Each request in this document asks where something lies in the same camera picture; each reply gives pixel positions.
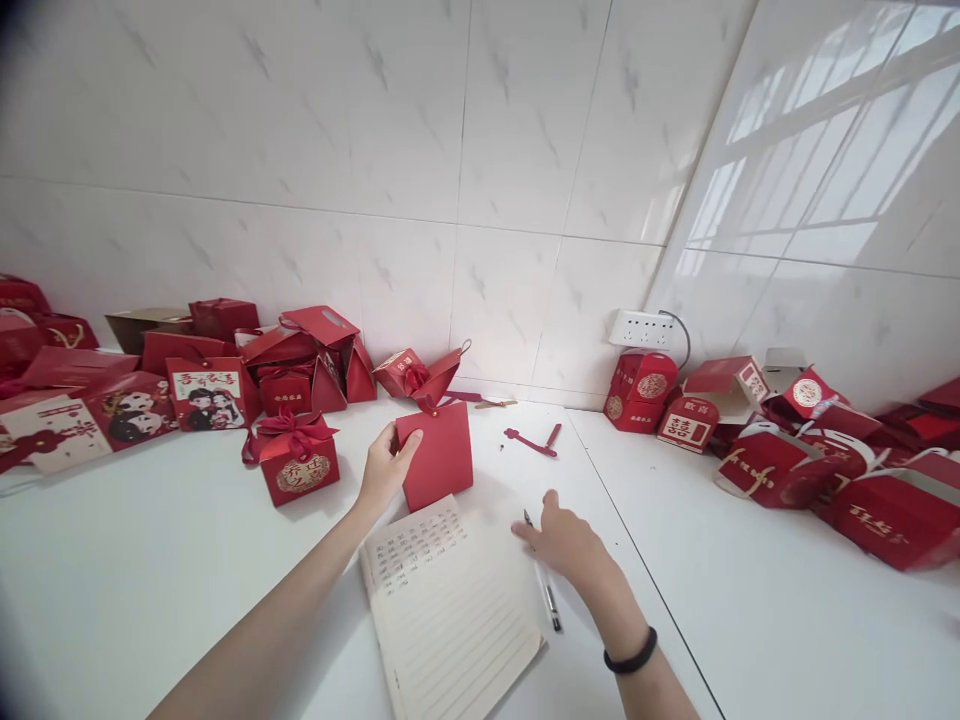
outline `left hand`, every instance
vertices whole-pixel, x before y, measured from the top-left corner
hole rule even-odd
[[[390,446],[396,434],[396,423],[388,424],[367,451],[363,483],[355,507],[369,510],[376,517],[386,512],[390,502],[400,492],[413,456],[423,439],[423,430],[414,430],[400,452],[393,455]]]

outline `white tile wall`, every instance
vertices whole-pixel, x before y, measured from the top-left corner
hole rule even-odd
[[[2,269],[89,317],[329,303],[375,360],[598,407],[756,0],[49,0],[0,108]]]
[[[865,410],[960,372],[960,10],[761,0],[650,308]]]

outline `cartoon couple illustration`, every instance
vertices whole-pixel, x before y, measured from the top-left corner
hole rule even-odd
[[[176,427],[170,414],[155,412],[158,402],[169,402],[167,383],[158,383],[158,395],[146,392],[116,393],[103,403],[104,413],[111,418],[107,432],[114,440],[135,443]]]
[[[187,396],[196,409],[187,418],[192,430],[227,430],[244,426],[243,415],[228,391],[219,388],[197,388]]]

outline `black pen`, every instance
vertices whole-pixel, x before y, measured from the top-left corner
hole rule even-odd
[[[530,519],[530,514],[524,510],[523,519],[526,521],[528,527],[533,527],[533,521]],[[547,616],[550,618],[553,623],[553,629],[555,632],[562,632],[563,626],[560,624],[560,611],[557,610],[557,601],[553,599],[553,588],[550,587],[550,581],[544,576],[544,573],[540,572],[540,563],[534,559],[533,567],[537,571],[537,581],[540,583],[540,590],[543,592],[543,599],[547,604]]]

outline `finger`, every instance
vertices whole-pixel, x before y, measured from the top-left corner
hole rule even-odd
[[[540,531],[532,528],[526,523],[514,523],[510,526],[511,532],[521,540],[526,540],[527,544],[534,550],[540,544]]]
[[[370,446],[370,449],[374,448],[378,450],[385,450],[390,452],[390,444],[393,442],[393,437],[397,434],[397,424],[395,422],[387,423],[387,426],[377,435],[377,439],[373,441],[373,444]]]
[[[407,438],[407,442],[400,448],[400,452],[397,453],[394,462],[404,469],[409,468],[410,463],[413,462],[413,456],[416,454],[417,448],[420,447],[422,440],[423,430],[414,430],[410,433],[410,437]]]
[[[543,496],[543,509],[552,508],[556,510],[560,507],[560,495],[557,494],[556,490],[547,490],[547,494]]]

